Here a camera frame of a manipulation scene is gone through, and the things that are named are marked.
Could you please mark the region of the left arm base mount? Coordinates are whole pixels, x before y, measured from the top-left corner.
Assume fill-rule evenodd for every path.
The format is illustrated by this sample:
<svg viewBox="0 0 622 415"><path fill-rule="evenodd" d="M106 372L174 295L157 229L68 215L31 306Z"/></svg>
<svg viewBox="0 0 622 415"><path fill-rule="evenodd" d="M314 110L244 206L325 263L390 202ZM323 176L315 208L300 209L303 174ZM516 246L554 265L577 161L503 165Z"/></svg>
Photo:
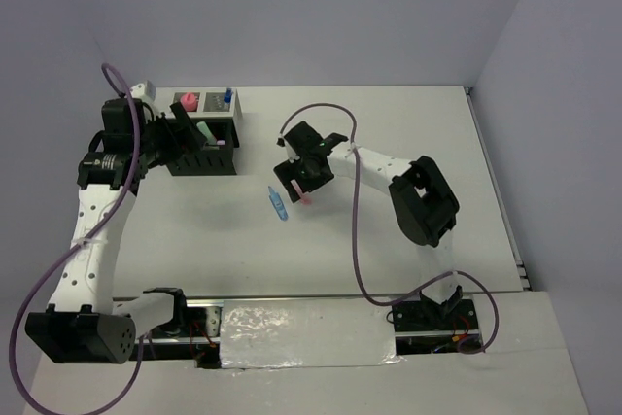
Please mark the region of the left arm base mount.
<svg viewBox="0 0 622 415"><path fill-rule="evenodd" d="M220 369L223 306L192 304L178 330L155 328L145 339L144 362L182 361L200 369Z"/></svg>

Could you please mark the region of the pink highlighter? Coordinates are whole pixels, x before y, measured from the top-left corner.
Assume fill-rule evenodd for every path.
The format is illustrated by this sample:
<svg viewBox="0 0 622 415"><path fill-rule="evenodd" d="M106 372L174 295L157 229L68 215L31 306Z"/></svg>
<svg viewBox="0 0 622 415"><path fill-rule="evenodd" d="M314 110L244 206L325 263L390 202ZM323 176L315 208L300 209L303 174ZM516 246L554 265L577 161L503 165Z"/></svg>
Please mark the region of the pink highlighter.
<svg viewBox="0 0 622 415"><path fill-rule="evenodd" d="M312 203L308 195L303 191L301 186L296 180L291 180L292 187L298 196L298 200L302 205L310 205Z"/></svg>

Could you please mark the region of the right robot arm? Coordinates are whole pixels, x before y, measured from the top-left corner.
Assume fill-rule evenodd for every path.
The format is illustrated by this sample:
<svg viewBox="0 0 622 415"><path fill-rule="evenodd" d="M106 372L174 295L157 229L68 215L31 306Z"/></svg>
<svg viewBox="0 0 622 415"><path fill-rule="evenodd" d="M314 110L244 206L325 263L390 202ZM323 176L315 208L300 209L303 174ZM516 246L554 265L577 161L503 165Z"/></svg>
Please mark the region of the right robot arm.
<svg viewBox="0 0 622 415"><path fill-rule="evenodd" d="M286 150L287 159L273 172L293 203L336 177L354 181L351 250L355 278L363 296L376 306L382 303L366 290L359 260L361 187L390 198L400 232L420 249L422 267L432 274L406 296L425 302L423 318L430 327L447 327L463 297L448 253L460 204L436 162L428 156L415 161L386 156L338 133L324 137L305 121L280 134L277 145Z"/></svg>

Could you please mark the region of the pink cap bottle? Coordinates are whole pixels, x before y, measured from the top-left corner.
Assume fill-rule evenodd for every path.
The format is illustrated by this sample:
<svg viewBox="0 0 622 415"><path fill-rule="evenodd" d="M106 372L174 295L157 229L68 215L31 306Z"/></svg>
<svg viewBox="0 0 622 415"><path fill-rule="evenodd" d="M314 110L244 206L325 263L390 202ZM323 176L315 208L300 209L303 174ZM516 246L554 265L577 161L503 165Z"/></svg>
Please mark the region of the pink cap bottle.
<svg viewBox="0 0 622 415"><path fill-rule="evenodd" d="M194 92L187 92L180 97L180 103L187 112L196 112L199 98Z"/></svg>

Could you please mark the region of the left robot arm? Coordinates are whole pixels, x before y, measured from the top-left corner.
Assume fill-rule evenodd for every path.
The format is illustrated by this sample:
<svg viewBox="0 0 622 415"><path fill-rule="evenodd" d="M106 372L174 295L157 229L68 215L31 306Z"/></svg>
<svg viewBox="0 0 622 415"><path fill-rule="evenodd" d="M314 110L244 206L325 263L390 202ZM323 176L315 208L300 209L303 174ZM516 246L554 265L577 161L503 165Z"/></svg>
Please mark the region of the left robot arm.
<svg viewBox="0 0 622 415"><path fill-rule="evenodd" d="M79 164L79 214L71 256L43 312L29 313L25 332L55 363L121 364L152 329L170 336L190 324L179 288L155 287L121 305L113 283L121 238L141 181L154 167L198 152L206 139L179 102L156 116L141 100L109 100L103 128Z"/></svg>

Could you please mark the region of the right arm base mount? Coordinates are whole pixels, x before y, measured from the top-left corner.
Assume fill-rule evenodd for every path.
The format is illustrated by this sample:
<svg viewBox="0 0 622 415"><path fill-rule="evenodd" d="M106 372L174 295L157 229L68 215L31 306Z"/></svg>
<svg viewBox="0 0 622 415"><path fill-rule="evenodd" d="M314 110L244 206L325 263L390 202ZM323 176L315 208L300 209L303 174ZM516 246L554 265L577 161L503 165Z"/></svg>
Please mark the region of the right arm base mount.
<svg viewBox="0 0 622 415"><path fill-rule="evenodd" d="M463 298L445 317L432 303L405 301L393 306L385 320L393 327L399 356L478 353L483 345L473 300Z"/></svg>

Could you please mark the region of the green highlighter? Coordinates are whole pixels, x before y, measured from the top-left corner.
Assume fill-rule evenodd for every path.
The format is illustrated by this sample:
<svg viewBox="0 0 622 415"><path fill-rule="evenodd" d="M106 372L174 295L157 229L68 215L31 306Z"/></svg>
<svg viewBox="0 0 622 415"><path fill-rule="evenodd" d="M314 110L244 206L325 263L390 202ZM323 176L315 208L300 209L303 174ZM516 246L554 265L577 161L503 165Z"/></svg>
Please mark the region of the green highlighter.
<svg viewBox="0 0 622 415"><path fill-rule="evenodd" d="M215 137L215 135L212 133L212 131L210 130L208 124L205 121L199 121L196 124L196 128L199 130L199 132L205 137L206 139L206 143L209 146L217 146L218 145L218 140Z"/></svg>

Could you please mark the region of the blue cap spray bottle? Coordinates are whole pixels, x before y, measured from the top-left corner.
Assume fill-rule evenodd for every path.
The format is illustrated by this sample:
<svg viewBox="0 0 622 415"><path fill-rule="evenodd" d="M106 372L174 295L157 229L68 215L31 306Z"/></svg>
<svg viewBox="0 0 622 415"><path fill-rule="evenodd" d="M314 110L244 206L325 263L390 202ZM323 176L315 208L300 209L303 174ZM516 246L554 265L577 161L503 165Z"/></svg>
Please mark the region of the blue cap spray bottle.
<svg viewBox="0 0 622 415"><path fill-rule="evenodd" d="M231 103L231 100L232 100L232 89L231 89L231 88L228 88L228 89L225 91L225 94L224 94L224 96L223 96L223 104L224 104L224 106L225 106L225 107L229 107L229 106L230 106L230 103Z"/></svg>

